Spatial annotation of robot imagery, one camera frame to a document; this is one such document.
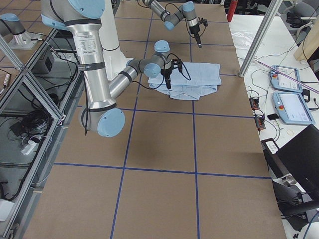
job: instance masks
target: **white table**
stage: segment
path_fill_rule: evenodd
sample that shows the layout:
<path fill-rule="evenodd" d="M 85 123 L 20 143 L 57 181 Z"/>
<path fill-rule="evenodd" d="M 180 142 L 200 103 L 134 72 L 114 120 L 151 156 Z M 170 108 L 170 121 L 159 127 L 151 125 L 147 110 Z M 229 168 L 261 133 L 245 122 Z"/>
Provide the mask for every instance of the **white table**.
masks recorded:
<path fill-rule="evenodd" d="M 234 15 L 232 22 L 229 23 L 230 30 L 231 32 L 248 31 L 253 33 L 253 35 L 255 35 L 262 19 L 263 19 L 262 16 Z M 292 50 L 281 56 L 262 57 L 262 56 L 273 55 L 273 54 L 279 55 L 290 49 Z M 260 48 L 258 49 L 256 56 L 259 58 L 261 62 L 269 66 L 280 64 L 282 66 L 289 66 L 289 67 L 294 67 L 297 69 L 303 69 L 309 66 L 307 63 L 302 64 L 294 58 L 294 52 L 296 51 L 296 49 L 297 49 L 297 46 L 293 38 L 291 37 L 290 33 L 288 32 L 287 28 L 285 27 L 284 23 L 282 22 L 281 18 L 276 16 L 265 38 L 262 41 L 262 44 Z M 237 53 L 237 56 L 239 57 L 240 64 L 242 64 L 243 62 L 243 60 L 240 58 L 245 58 L 247 52 L 248 50 L 236 49 L 236 53 Z M 268 89 L 267 99 L 266 97 L 261 97 L 259 101 L 259 106 L 262 109 L 262 111 L 265 113 L 265 115 L 276 113 L 276 110 L 272 103 L 272 93 L 274 92 L 274 90 L 271 87 L 268 88 L 269 82 L 270 82 L 270 77 L 268 73 L 269 69 L 265 68 L 264 66 L 261 66 L 258 63 L 253 63 L 249 67 L 249 70 L 244 77 L 245 84 L 248 86 L 247 90 L 249 90 L 251 87 L 253 90 L 257 91 L 261 96 L 265 95 L 266 92 L 254 86 L 252 82 L 251 74 L 254 71 L 259 69 L 263 69 L 264 71 L 255 72 L 253 74 L 253 82 L 257 86 Z M 301 81 L 318 82 L 311 68 L 300 70 L 300 78 L 301 78 Z M 319 84 L 311 84 L 310 86 L 319 90 Z M 317 99 L 317 102 L 319 102 L 319 95 L 316 95 L 315 93 L 311 92 L 311 101 L 307 103 L 309 108 L 316 108 L 313 101 L 314 97 Z M 315 126 L 319 128 L 319 111 L 312 112 L 312 115 L 316 121 Z M 294 136 L 296 136 L 299 132 L 301 132 L 305 128 L 305 126 L 300 126 L 300 125 L 284 124 L 280 119 L 278 119 L 277 122 L 279 123 L 279 128 L 281 129 L 280 137 L 276 141 L 279 147 L 282 147 L 283 145 L 285 145 L 289 140 L 291 140 Z M 260 140 L 271 138 L 271 137 L 274 138 L 276 135 L 275 128 L 272 127 L 268 122 L 265 122 L 265 126 L 266 126 L 266 129 L 260 132 Z M 283 220 L 283 224 L 284 224 L 286 236 L 288 239 L 291 239 L 295 233 L 299 233 L 291 227 L 288 221 Z M 298 238 L 303 238 L 306 228 L 307 226 L 305 226 L 302 229 L 301 233 L 299 233 Z M 313 223 L 313 225 L 311 225 L 310 230 L 307 234 L 307 239 L 317 239 L 318 235 L 319 235 L 319 223 Z"/>

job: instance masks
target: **chair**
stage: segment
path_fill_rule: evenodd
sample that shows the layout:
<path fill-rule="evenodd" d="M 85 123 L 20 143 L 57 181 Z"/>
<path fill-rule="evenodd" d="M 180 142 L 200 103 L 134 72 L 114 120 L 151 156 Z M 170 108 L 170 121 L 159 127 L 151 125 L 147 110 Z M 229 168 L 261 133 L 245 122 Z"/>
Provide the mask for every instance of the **chair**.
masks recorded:
<path fill-rule="evenodd" d="M 302 40 L 301 32 L 307 27 L 311 27 L 317 20 L 319 0 L 292 2 L 293 4 L 283 11 L 281 17 L 288 31 L 295 36 L 296 42 L 300 42 Z"/>

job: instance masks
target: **light blue cloth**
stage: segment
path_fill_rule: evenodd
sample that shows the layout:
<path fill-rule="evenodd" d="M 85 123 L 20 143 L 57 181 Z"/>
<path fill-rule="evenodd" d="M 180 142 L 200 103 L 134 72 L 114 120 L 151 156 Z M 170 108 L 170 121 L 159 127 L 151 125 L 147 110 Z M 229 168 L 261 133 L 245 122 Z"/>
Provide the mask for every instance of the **light blue cloth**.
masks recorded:
<path fill-rule="evenodd" d="M 187 80 L 178 69 L 174 69 L 170 76 L 171 89 L 166 88 L 165 81 L 158 87 L 163 76 L 159 74 L 155 78 L 149 78 L 148 83 L 151 88 L 169 95 L 177 100 L 199 100 L 201 96 L 205 96 L 217 91 L 217 86 L 221 85 L 219 77 L 219 64 L 211 63 L 184 63 L 190 74 L 191 80 Z M 183 69 L 183 74 L 188 77 L 187 72 Z"/>

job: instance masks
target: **red object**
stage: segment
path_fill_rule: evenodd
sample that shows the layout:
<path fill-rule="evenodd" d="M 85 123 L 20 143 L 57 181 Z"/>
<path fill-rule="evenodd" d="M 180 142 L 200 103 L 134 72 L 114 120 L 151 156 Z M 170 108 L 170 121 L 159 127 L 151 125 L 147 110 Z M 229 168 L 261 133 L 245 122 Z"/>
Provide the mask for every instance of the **red object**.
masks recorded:
<path fill-rule="evenodd" d="M 231 22 L 231 19 L 233 19 L 233 15 L 235 13 L 236 7 L 237 7 L 238 0 L 232 0 L 230 3 L 230 7 L 227 14 L 227 20 L 228 22 Z"/>

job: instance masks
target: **computer monitor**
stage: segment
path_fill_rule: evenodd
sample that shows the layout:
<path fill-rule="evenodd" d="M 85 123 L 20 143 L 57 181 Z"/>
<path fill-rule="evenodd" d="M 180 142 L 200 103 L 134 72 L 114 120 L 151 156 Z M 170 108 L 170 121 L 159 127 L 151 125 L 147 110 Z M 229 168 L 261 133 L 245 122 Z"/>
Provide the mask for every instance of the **computer monitor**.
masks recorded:
<path fill-rule="evenodd" d="M 308 125 L 276 154 L 311 198 L 319 200 L 319 130 Z"/>

